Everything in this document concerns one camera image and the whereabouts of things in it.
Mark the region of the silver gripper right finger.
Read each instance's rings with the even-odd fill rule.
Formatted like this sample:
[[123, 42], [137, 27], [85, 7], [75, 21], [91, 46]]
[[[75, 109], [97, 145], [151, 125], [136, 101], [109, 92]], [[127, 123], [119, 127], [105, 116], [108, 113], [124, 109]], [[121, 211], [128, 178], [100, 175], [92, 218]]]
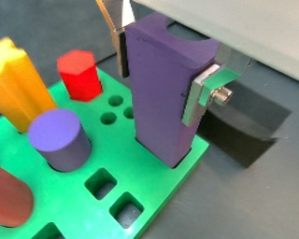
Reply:
[[211, 103], [226, 105], [232, 91], [226, 85], [240, 78], [251, 57], [224, 44], [219, 44], [215, 59], [195, 77], [187, 96], [182, 122], [191, 127], [204, 115]]

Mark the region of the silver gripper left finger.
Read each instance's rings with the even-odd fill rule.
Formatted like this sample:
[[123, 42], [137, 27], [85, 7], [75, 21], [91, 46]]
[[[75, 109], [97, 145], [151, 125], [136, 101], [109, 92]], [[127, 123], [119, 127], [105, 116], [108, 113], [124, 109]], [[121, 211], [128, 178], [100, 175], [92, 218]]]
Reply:
[[105, 19], [112, 45], [117, 52], [119, 74], [123, 78], [129, 76], [125, 27], [135, 22], [135, 14], [129, 0], [96, 0], [97, 6]]

